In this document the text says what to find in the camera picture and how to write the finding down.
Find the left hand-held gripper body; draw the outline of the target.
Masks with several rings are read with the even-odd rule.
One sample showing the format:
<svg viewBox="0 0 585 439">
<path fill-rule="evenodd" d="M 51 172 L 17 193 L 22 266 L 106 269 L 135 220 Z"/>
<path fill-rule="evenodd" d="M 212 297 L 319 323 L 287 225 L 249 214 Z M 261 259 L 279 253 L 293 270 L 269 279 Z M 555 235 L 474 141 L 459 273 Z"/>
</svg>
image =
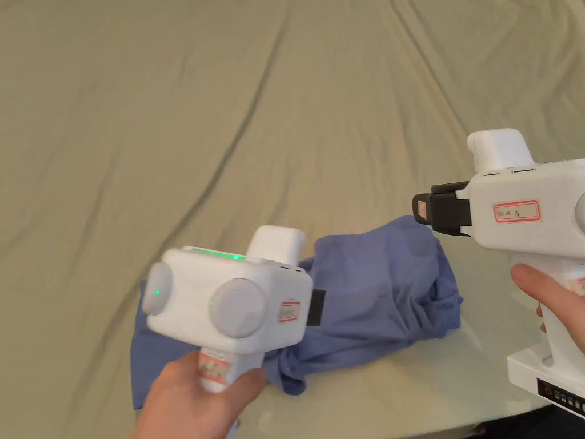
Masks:
<svg viewBox="0 0 585 439">
<path fill-rule="evenodd" d="M 260 226 L 244 255 L 193 246 L 164 252 L 147 276 L 150 330 L 200 348 L 200 380 L 218 393 L 262 365 L 267 352 L 300 342 L 313 281 L 299 266 L 305 234 Z"/>
</svg>

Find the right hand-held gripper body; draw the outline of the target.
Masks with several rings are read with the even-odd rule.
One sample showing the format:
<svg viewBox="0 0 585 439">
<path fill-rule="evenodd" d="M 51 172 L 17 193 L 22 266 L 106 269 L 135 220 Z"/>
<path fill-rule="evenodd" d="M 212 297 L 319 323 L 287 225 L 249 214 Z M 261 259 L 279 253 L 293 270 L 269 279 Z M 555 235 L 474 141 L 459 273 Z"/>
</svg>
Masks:
<svg viewBox="0 0 585 439">
<path fill-rule="evenodd" d="M 471 133 L 475 175 L 412 198 L 420 224 L 508 253 L 564 288 L 584 294 L 584 159 L 536 163 L 516 129 Z M 584 417 L 584 354 L 553 312 L 546 342 L 509 355 L 510 382 Z"/>
</svg>

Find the person's right hand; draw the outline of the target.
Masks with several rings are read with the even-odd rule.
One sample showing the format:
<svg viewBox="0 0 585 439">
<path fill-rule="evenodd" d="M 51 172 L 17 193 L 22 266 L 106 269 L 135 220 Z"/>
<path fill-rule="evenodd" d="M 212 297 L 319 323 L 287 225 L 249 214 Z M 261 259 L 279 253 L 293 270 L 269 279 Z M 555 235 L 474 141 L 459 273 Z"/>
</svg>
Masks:
<svg viewBox="0 0 585 439">
<path fill-rule="evenodd" d="M 584 297 L 528 265 L 514 265 L 510 274 L 520 290 L 539 302 L 537 315 L 543 317 L 542 306 L 550 310 L 564 325 L 576 346 L 584 352 Z"/>
</svg>

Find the person's left hand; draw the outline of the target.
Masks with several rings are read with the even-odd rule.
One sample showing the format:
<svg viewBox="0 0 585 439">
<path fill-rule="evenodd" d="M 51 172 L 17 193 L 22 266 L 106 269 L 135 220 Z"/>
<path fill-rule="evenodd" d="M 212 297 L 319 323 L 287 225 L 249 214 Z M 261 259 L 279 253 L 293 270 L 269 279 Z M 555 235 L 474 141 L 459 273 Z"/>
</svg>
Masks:
<svg viewBox="0 0 585 439">
<path fill-rule="evenodd" d="M 199 378 L 199 352 L 168 363 L 153 382 L 132 438 L 226 438 L 239 415 L 267 384 L 254 368 L 225 391 L 206 390 Z"/>
</svg>

